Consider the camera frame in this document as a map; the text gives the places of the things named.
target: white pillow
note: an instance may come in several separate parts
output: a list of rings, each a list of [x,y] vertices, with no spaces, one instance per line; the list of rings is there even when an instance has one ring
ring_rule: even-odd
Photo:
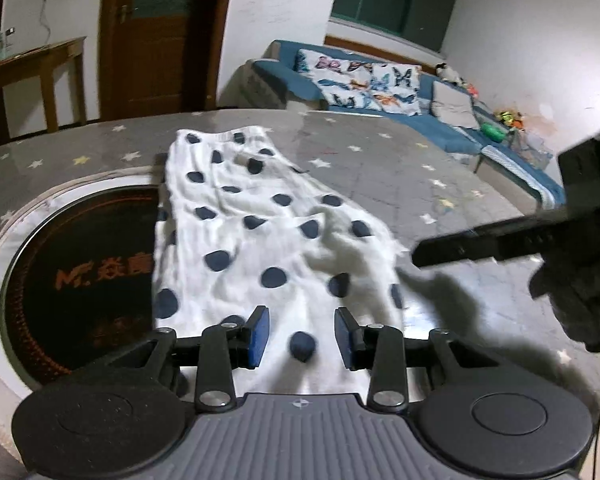
[[[480,129],[480,124],[475,120],[471,96],[440,81],[433,82],[431,113],[441,122],[451,126]]]

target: green bowl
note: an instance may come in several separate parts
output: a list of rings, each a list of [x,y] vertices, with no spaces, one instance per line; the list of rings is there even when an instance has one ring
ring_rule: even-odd
[[[480,129],[487,137],[489,137],[491,140],[495,140],[496,142],[502,142],[505,137],[507,137],[506,132],[496,128],[493,126],[493,124],[483,123]]]

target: wooden table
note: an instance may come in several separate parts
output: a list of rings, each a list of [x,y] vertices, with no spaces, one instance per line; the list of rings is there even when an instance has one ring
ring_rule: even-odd
[[[0,89],[4,86],[28,79],[40,78],[42,103],[45,109],[46,130],[58,131],[58,113],[54,92],[54,70],[73,60],[75,65],[75,93],[78,100],[78,122],[86,124],[87,113],[84,103],[84,77],[82,73],[82,49],[84,36],[41,46],[22,54],[0,61]]]

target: wooden trim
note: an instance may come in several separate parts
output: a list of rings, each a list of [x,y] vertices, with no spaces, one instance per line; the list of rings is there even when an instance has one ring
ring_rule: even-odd
[[[401,56],[400,54],[395,54],[394,52],[389,52],[388,50],[376,46],[358,43],[357,41],[344,40],[343,38],[336,38],[335,36],[326,36],[324,38],[324,44],[342,48],[344,50],[359,52],[360,54],[367,54],[368,56],[379,57],[396,63],[420,65],[423,72],[436,75],[436,67],[433,65],[423,63],[417,59],[411,59],[411,57]]]
[[[215,110],[217,107],[216,95],[218,94],[218,73],[220,71],[220,59],[222,56],[222,42],[224,41],[224,28],[226,26],[226,15],[229,9],[229,0],[218,0],[216,4],[216,16],[213,31],[211,33],[211,44],[206,74],[205,87],[205,110]]]
[[[118,18],[116,10],[116,0],[100,1],[98,95],[100,97],[100,119],[103,121],[110,121],[113,118],[113,35]]]

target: marble rim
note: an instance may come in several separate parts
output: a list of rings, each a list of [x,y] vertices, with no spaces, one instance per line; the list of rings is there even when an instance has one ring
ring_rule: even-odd
[[[98,192],[117,187],[155,186],[162,171],[153,166],[106,171],[66,182],[45,191],[17,211],[0,231],[0,305],[4,280],[21,247],[40,225],[46,223],[60,210]],[[10,349],[8,340],[3,341],[0,308],[0,444],[12,456],[19,459],[11,438],[11,417],[18,403],[28,396],[37,384],[27,377],[22,366]]]

